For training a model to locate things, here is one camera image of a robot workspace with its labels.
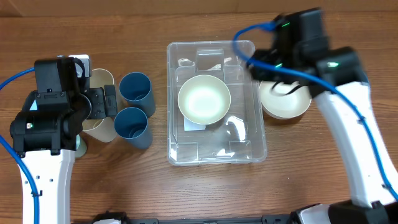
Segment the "cream bowl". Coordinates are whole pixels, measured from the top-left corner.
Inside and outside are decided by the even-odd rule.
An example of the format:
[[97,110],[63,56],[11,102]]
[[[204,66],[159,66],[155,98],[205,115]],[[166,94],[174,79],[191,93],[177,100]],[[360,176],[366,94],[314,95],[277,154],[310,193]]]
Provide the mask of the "cream bowl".
[[308,110],[312,97],[307,86],[288,95],[287,93],[299,83],[281,83],[278,84],[277,89],[283,95],[272,95],[271,87],[274,83],[262,81],[259,85],[260,101],[265,113],[276,119],[292,119],[303,115]]
[[177,97],[178,108],[189,121],[208,125],[220,121],[231,106],[231,93],[224,81],[211,75],[187,80]]

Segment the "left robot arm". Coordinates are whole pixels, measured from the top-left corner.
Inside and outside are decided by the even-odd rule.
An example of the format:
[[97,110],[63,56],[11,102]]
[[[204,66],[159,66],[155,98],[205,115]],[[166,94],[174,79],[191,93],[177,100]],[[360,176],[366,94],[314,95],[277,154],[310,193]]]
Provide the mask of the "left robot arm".
[[88,119],[116,116],[112,84],[90,87],[88,55],[36,60],[37,88],[10,125],[19,161],[24,223],[69,223],[77,137]]

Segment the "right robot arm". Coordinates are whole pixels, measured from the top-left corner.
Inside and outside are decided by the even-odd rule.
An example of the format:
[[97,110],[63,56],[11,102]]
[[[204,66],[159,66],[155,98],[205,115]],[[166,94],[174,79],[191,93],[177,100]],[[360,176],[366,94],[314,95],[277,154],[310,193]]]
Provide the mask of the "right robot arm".
[[247,61],[254,79],[298,83],[309,89],[338,146],[350,198],[310,205],[292,223],[396,223],[397,170],[374,117],[371,87],[351,47],[332,49],[319,8],[279,15],[259,28],[274,34],[272,47]]

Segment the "small light blue cup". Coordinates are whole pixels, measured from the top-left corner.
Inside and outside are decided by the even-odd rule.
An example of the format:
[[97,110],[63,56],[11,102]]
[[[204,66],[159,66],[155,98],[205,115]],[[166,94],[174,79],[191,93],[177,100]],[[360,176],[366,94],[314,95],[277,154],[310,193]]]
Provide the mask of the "small light blue cup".
[[38,107],[37,107],[37,102],[34,100],[33,103],[30,106],[30,111],[37,111]]

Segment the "small mint green cup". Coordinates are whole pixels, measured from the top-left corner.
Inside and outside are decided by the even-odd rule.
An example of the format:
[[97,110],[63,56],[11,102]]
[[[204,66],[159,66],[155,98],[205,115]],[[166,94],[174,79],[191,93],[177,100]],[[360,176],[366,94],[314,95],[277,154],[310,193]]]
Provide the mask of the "small mint green cup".
[[75,158],[81,158],[87,152],[87,145],[84,142],[83,138],[80,135],[76,136],[76,151]]

